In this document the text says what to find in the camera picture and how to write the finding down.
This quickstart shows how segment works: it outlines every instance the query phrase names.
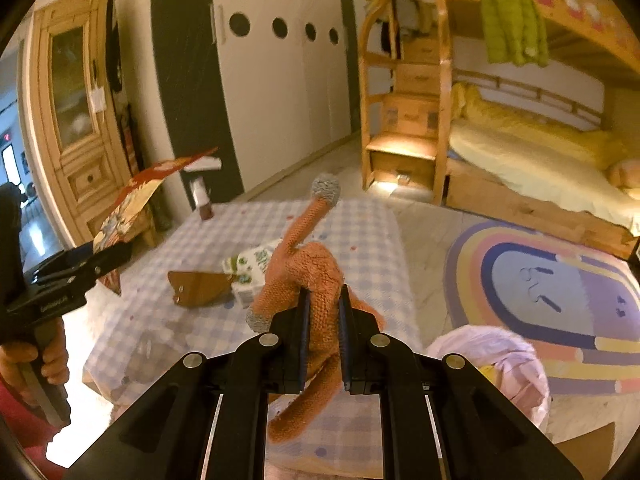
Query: rug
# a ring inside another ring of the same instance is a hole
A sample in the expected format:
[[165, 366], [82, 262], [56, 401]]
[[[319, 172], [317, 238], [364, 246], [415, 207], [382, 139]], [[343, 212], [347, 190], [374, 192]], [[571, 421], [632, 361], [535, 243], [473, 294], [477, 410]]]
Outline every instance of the rug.
[[640, 391], [640, 288], [625, 262], [488, 221], [449, 249], [444, 290], [454, 327], [502, 326], [531, 342], [552, 394]]

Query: orange plush toy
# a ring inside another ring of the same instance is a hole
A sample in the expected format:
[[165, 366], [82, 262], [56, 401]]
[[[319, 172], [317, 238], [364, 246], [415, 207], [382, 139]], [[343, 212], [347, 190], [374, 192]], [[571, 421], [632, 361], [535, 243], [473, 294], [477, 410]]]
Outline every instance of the orange plush toy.
[[[333, 175], [322, 174], [312, 186], [312, 201], [287, 230], [267, 267], [264, 288], [247, 312], [254, 332], [268, 332], [275, 314], [296, 306], [300, 287], [310, 292], [310, 333], [305, 390], [269, 423], [272, 442], [299, 436], [324, 409], [342, 384], [338, 342], [338, 298], [344, 276], [329, 250], [318, 242], [297, 245], [311, 234], [318, 222], [340, 197], [340, 185]], [[384, 320], [349, 290], [351, 306]]]

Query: plaid tablecloth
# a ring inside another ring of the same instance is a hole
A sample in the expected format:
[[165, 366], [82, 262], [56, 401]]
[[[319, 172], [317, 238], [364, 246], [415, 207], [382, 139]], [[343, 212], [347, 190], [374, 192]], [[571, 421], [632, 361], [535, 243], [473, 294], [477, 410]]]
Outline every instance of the plaid tablecloth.
[[[109, 300], [118, 302], [117, 314], [108, 319], [85, 364], [100, 393], [116, 405], [129, 406], [187, 352], [217, 356], [254, 336], [244, 320], [246, 310], [234, 300], [195, 310], [175, 306], [166, 274], [222, 270], [223, 258], [282, 236], [307, 204], [217, 205], [214, 218], [204, 222], [194, 213], [164, 244], [124, 272], [122, 296], [110, 295]], [[310, 239], [331, 250], [358, 297], [385, 316], [385, 331], [421, 351], [393, 213], [375, 200], [343, 200]], [[285, 396], [274, 402], [270, 414], [289, 401]], [[378, 397], [339, 393], [298, 439], [268, 444], [267, 460], [315, 473], [381, 478]]]

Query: trash bag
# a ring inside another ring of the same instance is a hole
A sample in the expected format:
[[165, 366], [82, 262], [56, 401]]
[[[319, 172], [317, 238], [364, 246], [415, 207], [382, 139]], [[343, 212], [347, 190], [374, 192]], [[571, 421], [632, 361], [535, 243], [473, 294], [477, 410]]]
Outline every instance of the trash bag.
[[542, 363], [530, 343], [495, 326], [465, 325], [437, 338], [427, 355], [463, 355], [473, 366], [493, 365], [495, 386], [540, 428], [550, 409], [549, 384]]

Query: green coat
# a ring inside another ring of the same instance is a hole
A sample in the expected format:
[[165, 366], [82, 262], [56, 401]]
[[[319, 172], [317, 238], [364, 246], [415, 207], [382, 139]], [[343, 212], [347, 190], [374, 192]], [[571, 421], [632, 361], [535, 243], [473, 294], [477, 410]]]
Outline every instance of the green coat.
[[489, 63], [548, 63], [545, 20], [533, 0], [480, 0]]

